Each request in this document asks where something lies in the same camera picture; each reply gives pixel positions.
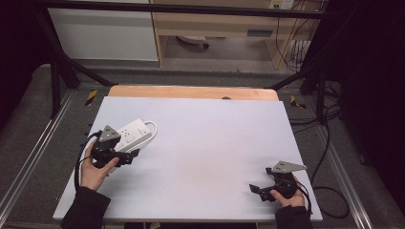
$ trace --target aluminum floor strip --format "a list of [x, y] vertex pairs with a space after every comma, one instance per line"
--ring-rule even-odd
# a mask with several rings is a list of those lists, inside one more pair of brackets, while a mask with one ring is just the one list
[[69, 108], [69, 105], [72, 100], [74, 91], [67, 91], [66, 95], [63, 97], [61, 102], [61, 108], [56, 117], [49, 121], [47, 127], [39, 137], [35, 146], [33, 147], [30, 155], [28, 156], [26, 162], [9, 188], [8, 192], [5, 194], [3, 199], [0, 202], [0, 228], [3, 227], [6, 222], [9, 213], [11, 212], [12, 207], [15, 202], [18, 200], [21, 192], [24, 189], [24, 186], [28, 182], [33, 170], [35, 169], [36, 164], [44, 153], [48, 143], [50, 142], [54, 131], [62, 120], [64, 114]]
[[[315, 103], [312, 97], [310, 96], [305, 96], [306, 99], [306, 104], [309, 108], [310, 113], [315, 116]], [[318, 132], [320, 136], [322, 137], [322, 141], [326, 144], [327, 143], [327, 137], [328, 133], [327, 130], [324, 126], [317, 125]], [[357, 227], [361, 229], [372, 229], [373, 225], [369, 219], [369, 216], [367, 215], [366, 210], [363, 207], [363, 204], [361, 203], [361, 200], [357, 194], [357, 192], [354, 189], [354, 186], [352, 184], [352, 181], [347, 174], [334, 146], [332, 141], [330, 142], [330, 146], [328, 149], [328, 153], [330, 156], [328, 156], [328, 159], [330, 160], [330, 165], [336, 174], [337, 181], [340, 184], [340, 188], [342, 189], [343, 195], [346, 197], [349, 206], [352, 211], [353, 218], [355, 222], [357, 223]]]

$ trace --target black sleeve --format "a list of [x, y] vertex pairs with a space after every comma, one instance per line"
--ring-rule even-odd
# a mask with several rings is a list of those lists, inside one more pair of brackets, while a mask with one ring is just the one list
[[282, 208], [276, 213], [278, 229], [312, 229], [312, 223], [305, 207]]
[[110, 201], [102, 194], [80, 187], [60, 227], [62, 229], [100, 229]]

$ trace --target power strip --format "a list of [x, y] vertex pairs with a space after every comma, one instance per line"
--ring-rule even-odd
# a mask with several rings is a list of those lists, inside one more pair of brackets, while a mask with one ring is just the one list
[[140, 118], [118, 129], [117, 132], [121, 135], [121, 140], [116, 145], [116, 152], [124, 153], [152, 137], [151, 131]]

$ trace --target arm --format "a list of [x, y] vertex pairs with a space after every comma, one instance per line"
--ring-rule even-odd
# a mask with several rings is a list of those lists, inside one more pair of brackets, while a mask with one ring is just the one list
[[111, 201], [97, 190], [109, 171], [118, 163], [118, 158], [112, 159], [104, 168], [97, 169], [90, 157], [93, 145], [94, 142], [86, 149], [85, 158], [88, 158], [83, 160], [81, 166], [81, 185], [71, 208], [60, 224], [63, 229], [101, 228], [102, 218]]
[[289, 199], [284, 198], [276, 190], [271, 190], [270, 193], [283, 206], [275, 215], [278, 229], [312, 229], [304, 195], [299, 190]]

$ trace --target wall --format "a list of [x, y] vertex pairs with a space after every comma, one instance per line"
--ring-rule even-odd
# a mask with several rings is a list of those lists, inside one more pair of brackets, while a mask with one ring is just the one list
[[158, 61], [149, 12], [50, 9], [50, 15], [65, 53], [73, 59]]

